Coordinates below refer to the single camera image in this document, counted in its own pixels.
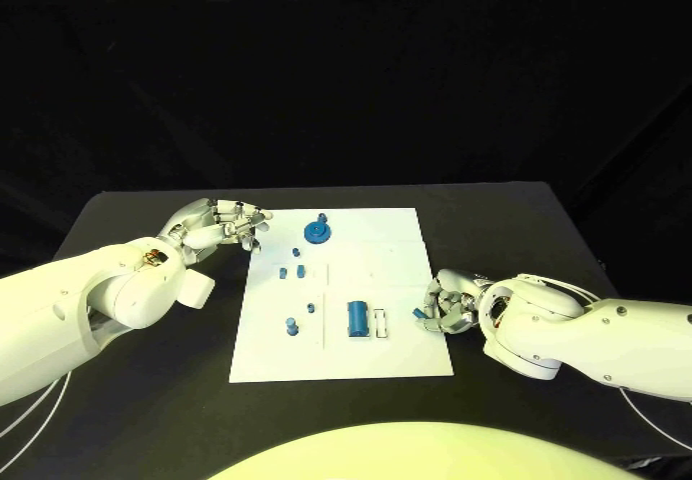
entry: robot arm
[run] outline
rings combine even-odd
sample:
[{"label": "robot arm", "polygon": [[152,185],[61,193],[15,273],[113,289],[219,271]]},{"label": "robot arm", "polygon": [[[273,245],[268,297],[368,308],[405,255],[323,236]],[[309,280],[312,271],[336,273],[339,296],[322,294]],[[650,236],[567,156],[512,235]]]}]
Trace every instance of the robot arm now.
[{"label": "robot arm", "polygon": [[202,308],[215,282],[188,265],[222,243],[258,252],[271,212],[198,200],[156,238],[111,245],[0,280],[0,406],[90,360],[123,333],[159,321],[176,300]]},{"label": "robot arm", "polygon": [[691,307],[598,300],[532,275],[495,283],[443,270],[424,309],[421,327],[460,333],[479,325],[486,355],[529,377],[551,380],[567,363],[604,385],[692,400]]}]

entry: small blue object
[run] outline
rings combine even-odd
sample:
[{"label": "small blue object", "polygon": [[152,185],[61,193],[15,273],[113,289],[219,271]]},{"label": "small blue object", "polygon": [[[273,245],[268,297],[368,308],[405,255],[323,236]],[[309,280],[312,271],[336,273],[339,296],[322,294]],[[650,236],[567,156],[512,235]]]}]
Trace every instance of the small blue object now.
[{"label": "small blue object", "polygon": [[293,317],[286,319],[286,333],[291,337],[299,334],[299,326],[296,325],[296,319]]},{"label": "small blue object", "polygon": [[327,216],[320,213],[317,221],[307,224],[304,237],[306,240],[313,244],[325,243],[332,236],[332,229],[327,225]]},{"label": "small blue object", "polygon": [[418,317],[418,318],[430,318],[423,312],[421,312],[421,309],[417,308],[414,310],[414,315]]},{"label": "small blue object", "polygon": [[368,304],[362,301],[349,302],[349,337],[368,337]]}]

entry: black background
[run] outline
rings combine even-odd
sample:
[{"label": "black background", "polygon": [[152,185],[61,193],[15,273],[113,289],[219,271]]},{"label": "black background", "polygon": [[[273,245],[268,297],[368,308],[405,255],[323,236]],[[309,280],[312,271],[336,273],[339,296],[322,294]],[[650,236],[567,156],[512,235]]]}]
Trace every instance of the black background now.
[{"label": "black background", "polygon": [[485,0],[0,12],[4,273],[51,259],[101,191],[542,180],[620,294],[691,302],[682,9]]}]

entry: black table surface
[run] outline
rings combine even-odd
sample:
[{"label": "black table surface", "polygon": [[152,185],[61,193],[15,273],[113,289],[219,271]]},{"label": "black table surface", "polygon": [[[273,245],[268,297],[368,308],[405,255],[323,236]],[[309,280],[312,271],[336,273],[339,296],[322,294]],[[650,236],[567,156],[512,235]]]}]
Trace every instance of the black table surface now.
[{"label": "black table surface", "polygon": [[[493,279],[535,273],[617,295],[542,183],[103,193],[56,258],[156,235],[172,213],[201,197],[268,209],[415,207],[433,272],[457,268]],[[606,459],[684,452],[642,422],[616,389],[567,365],[552,381],[521,376],[485,356],[477,330],[447,336],[451,377],[229,384],[248,255],[224,246],[195,266],[216,280],[205,308],[176,305],[74,371],[55,418],[9,477],[203,478],[306,435],[395,421],[502,428]],[[0,425],[36,396],[0,409]],[[692,412],[679,402],[636,398],[672,433],[692,432]],[[52,403],[3,438],[0,465]]]}]

